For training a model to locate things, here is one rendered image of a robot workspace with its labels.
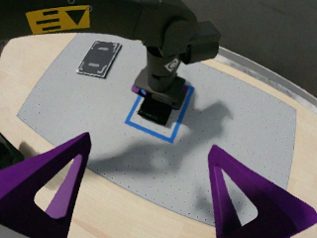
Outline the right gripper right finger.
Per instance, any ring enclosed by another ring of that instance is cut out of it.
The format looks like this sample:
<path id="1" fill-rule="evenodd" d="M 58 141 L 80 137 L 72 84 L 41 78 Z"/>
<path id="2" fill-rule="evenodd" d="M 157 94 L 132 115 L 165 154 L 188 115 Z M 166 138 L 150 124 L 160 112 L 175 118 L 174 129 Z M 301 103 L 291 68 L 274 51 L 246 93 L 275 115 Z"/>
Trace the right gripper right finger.
<path id="1" fill-rule="evenodd" d="M 249 169 L 217 145 L 207 156 L 216 238 L 290 238 L 317 224 L 314 207 Z M 256 207 L 242 226 L 222 170 Z"/>

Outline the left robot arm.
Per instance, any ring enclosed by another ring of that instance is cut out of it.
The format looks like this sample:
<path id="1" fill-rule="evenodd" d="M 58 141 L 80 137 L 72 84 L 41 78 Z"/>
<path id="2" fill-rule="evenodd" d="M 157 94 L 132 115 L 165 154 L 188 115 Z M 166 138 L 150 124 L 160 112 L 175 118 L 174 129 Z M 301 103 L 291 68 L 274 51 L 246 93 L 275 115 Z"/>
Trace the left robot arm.
<path id="1" fill-rule="evenodd" d="M 8 40 L 74 33 L 141 41 L 157 76 L 173 74 L 178 59 L 214 59 L 222 36 L 181 0 L 0 0 L 0 59 Z"/>

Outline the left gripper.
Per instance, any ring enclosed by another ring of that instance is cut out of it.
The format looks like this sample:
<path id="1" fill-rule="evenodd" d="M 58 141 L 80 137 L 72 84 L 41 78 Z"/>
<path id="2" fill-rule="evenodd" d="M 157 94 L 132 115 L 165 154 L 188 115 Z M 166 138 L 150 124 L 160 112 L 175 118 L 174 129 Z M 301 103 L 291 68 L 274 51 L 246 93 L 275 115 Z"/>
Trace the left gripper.
<path id="1" fill-rule="evenodd" d="M 178 59 L 175 72 L 168 76 L 157 76 L 149 70 L 147 74 L 147 66 L 145 66 L 135 79 L 131 90 L 143 98 L 150 92 L 153 99 L 170 105 L 171 110 L 180 110 L 188 91 L 188 86 L 184 85 L 186 79 L 178 76 L 177 73 L 180 64 L 181 61 Z M 145 94 L 142 90 L 145 91 Z"/>

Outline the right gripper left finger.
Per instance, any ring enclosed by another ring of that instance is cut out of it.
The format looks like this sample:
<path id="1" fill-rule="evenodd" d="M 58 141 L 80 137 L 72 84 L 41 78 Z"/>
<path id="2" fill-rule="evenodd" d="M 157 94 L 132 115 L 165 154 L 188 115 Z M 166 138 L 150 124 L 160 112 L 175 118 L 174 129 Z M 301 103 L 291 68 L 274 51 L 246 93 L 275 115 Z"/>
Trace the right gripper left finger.
<path id="1" fill-rule="evenodd" d="M 29 238 L 67 238 L 92 143 L 89 132 L 0 171 L 0 223 Z M 73 160 L 74 159 L 74 160 Z M 36 193 L 69 162 L 70 169 L 43 211 Z"/>

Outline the blue tape outline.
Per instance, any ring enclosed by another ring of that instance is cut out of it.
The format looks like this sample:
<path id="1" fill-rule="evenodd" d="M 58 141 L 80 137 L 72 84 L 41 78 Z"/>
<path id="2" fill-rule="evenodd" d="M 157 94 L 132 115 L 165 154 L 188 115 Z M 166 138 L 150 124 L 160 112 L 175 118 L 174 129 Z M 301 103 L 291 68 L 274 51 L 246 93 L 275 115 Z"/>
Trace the blue tape outline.
<path id="1" fill-rule="evenodd" d="M 128 114 L 128 116 L 127 116 L 127 118 L 126 118 L 124 123 L 136 128 L 136 129 L 139 129 L 139 130 L 141 130 L 143 132 L 146 132 L 146 133 L 148 133 L 150 135 L 153 135 L 153 136 L 155 136 L 157 138 L 160 138 L 160 139 L 162 139 L 164 141 L 167 141 L 167 142 L 173 144 L 173 141 L 175 139 L 175 136 L 177 134 L 177 131 L 179 129 L 179 126 L 181 124 L 181 121 L 183 119 L 183 116 L 185 114 L 186 108 L 188 106 L 188 103 L 190 101 L 191 95 L 192 95 L 193 90 L 194 90 L 194 87 L 192 87 L 190 85 L 187 85 L 187 84 L 184 84 L 184 85 L 188 86 L 189 92 L 187 94 L 187 97 L 185 99 L 184 105 L 183 105 L 182 110 L 181 110 L 181 112 L 179 114 L 179 117 L 177 119 L 177 122 L 175 124 L 175 127 L 173 129 L 173 132 L 172 132 L 170 138 L 130 121 L 132 116 L 133 116 L 133 114 L 134 114 L 134 112 L 135 112 L 135 110 L 136 110 L 136 108 L 137 108 L 137 106 L 138 106 L 138 104 L 139 104 L 139 102 L 140 102 L 140 100 L 141 100 L 141 98 L 142 98 L 142 96 L 140 96 L 140 95 L 137 97 L 137 99 L 136 99 L 136 101 L 135 101 L 135 103 L 134 103 L 131 111 L 129 112 L 129 114 Z"/>

